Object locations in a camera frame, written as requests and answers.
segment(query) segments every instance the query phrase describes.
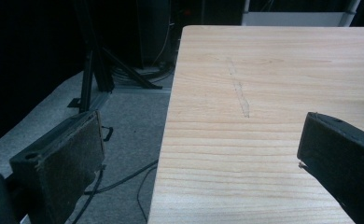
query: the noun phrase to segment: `light wood surface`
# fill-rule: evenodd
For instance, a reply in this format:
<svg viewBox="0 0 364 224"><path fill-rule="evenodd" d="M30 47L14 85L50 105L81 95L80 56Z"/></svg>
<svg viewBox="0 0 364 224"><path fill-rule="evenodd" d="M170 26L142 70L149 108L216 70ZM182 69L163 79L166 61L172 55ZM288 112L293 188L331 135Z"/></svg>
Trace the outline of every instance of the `light wood surface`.
<svg viewBox="0 0 364 224"><path fill-rule="evenodd" d="M186 27L149 223L352 223L298 167L309 111L364 131L364 28Z"/></svg>

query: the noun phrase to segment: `black metal stand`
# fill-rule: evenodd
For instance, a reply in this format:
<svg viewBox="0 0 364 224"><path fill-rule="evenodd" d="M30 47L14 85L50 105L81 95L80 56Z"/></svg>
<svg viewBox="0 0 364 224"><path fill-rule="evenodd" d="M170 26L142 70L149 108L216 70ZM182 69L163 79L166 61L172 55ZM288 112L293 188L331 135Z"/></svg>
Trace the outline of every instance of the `black metal stand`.
<svg viewBox="0 0 364 224"><path fill-rule="evenodd" d="M89 4L89 1L90 0L74 0L77 19L87 48L80 103L75 104L75 106L79 107L79 113L88 111L91 108L92 74L95 75L99 91L111 92L115 88L109 69L107 69L105 65L105 56L111 63L127 73L131 79L139 83L142 88L161 89L161 87L150 83L128 65L123 63L110 49L105 48L100 43L92 24L90 12L91 4Z"/></svg>

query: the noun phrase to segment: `floor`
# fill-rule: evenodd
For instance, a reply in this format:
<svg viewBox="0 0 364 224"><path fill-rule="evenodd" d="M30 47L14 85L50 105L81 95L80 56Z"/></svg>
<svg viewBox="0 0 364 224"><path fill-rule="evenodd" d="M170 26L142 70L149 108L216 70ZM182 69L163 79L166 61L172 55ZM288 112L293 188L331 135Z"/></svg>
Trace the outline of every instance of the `floor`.
<svg viewBox="0 0 364 224"><path fill-rule="evenodd" d="M166 77L154 80L163 86L161 91L120 86L117 83L99 109L102 125L115 130L110 141L105 143L106 168L100 188L121 180L159 157L173 78L174 71L170 71ZM82 73L66 80L0 139L0 173L3 176L11 174L9 158L77 113L76 108L67 106L73 98L80 96L81 80ZM152 170L148 173L143 182L146 174L143 172L112 190L96 194L78 223L146 223L144 216L147 217L149 213L156 172ZM139 200L145 214L137 201L141 184ZM66 223L72 223L87 198L80 198ZM26 218L23 223L30 223L29 219Z"/></svg>

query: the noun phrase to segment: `wood grain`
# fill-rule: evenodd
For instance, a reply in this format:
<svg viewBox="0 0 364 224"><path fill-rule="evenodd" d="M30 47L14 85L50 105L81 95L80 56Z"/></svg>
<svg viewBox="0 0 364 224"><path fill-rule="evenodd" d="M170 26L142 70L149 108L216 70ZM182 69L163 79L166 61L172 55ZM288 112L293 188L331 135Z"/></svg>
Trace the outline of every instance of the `wood grain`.
<svg viewBox="0 0 364 224"><path fill-rule="evenodd" d="M309 111L364 131L364 28L186 27L149 223L351 223L298 167Z"/></svg>

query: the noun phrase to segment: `pencil mark on table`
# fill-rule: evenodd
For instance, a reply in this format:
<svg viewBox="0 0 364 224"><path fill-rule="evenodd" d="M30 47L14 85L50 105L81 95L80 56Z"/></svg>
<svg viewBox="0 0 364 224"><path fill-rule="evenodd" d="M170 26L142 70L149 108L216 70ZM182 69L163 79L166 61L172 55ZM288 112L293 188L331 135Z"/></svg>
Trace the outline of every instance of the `pencil mark on table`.
<svg viewBox="0 0 364 224"><path fill-rule="evenodd" d="M234 86L235 93L237 94L238 101L240 102L241 109L243 110L244 117L249 118L249 102L244 97L243 84L235 78L235 74L237 72L231 58L228 58L228 66L232 84Z"/></svg>

